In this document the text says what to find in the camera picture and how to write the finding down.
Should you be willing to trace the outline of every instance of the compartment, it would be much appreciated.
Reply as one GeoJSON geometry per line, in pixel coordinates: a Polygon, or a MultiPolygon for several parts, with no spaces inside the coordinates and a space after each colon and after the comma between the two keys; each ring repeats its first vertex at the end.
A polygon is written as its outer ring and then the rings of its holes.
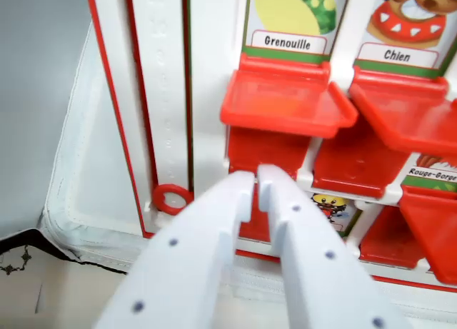
{"type": "Polygon", "coordinates": [[[457,193],[403,187],[399,207],[386,206],[361,241],[361,260],[416,268],[426,258],[436,278],[457,285],[457,193]]]}
{"type": "Polygon", "coordinates": [[[326,139],[313,167],[313,187],[381,198],[409,154],[387,147],[363,116],[326,139]]]}
{"type": "MultiPolygon", "coordinates": [[[[297,177],[311,136],[331,138],[352,126],[357,112],[335,83],[328,83],[329,65],[273,61],[242,55],[221,109],[231,126],[229,172],[256,172],[272,163],[297,177]]],[[[266,215],[253,204],[251,222],[241,236],[268,241],[266,215]]]]}

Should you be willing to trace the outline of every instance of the white plastic frame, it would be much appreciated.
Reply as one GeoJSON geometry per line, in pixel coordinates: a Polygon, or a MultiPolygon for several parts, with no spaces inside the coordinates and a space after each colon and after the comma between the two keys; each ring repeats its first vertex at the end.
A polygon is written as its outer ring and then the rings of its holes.
{"type": "Polygon", "coordinates": [[[143,113],[131,43],[125,0],[94,0],[101,29],[98,37],[105,72],[111,89],[119,133],[123,139],[132,187],[142,218],[143,231],[152,229],[151,164],[144,134],[143,113]]]}
{"type": "MultiPolygon", "coordinates": [[[[132,0],[159,185],[189,189],[182,0],[132,0]]],[[[185,206],[167,193],[169,206],[185,206]]]]}

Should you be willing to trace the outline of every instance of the white panel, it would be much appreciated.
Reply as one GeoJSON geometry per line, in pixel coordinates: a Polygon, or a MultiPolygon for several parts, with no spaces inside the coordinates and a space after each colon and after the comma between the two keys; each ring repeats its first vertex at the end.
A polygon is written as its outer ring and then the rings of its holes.
{"type": "MultiPolygon", "coordinates": [[[[181,0],[133,0],[159,184],[189,188],[181,0]]],[[[180,197],[167,197],[181,207],[180,197]]]]}
{"type": "MultiPolygon", "coordinates": [[[[144,135],[125,0],[95,0],[140,206],[151,201],[151,172],[144,135]]],[[[139,209],[143,218],[150,216],[139,209]]]]}
{"type": "Polygon", "coordinates": [[[330,58],[330,81],[345,92],[354,77],[353,64],[376,0],[348,0],[330,58]]]}
{"type": "Polygon", "coordinates": [[[226,176],[226,128],[219,119],[238,68],[246,0],[191,0],[194,191],[201,195],[226,176]]]}
{"type": "Polygon", "coordinates": [[[449,83],[449,91],[446,98],[449,101],[453,101],[457,98],[457,54],[453,57],[444,78],[446,78],[449,83]]]}

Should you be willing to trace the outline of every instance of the label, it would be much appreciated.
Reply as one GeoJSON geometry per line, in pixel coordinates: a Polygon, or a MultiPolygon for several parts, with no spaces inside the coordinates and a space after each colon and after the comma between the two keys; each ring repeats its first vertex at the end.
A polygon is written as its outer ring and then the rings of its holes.
{"type": "Polygon", "coordinates": [[[322,193],[307,192],[306,194],[321,209],[328,222],[341,236],[349,234],[361,214],[352,200],[322,193]]]}
{"type": "Polygon", "coordinates": [[[457,50],[457,0],[376,0],[355,65],[442,76],[457,50]]]}
{"type": "Polygon", "coordinates": [[[322,54],[327,40],[320,36],[302,36],[285,33],[270,33],[255,31],[252,36],[252,46],[266,49],[282,49],[291,52],[322,54]]]}
{"type": "Polygon", "coordinates": [[[390,64],[432,68],[438,59],[438,53],[366,42],[362,45],[358,58],[390,64]]]}
{"type": "Polygon", "coordinates": [[[409,169],[403,184],[457,191],[457,158],[441,158],[422,154],[409,169]]]}
{"type": "Polygon", "coordinates": [[[346,0],[248,0],[243,52],[327,61],[345,4],[346,0]]]}

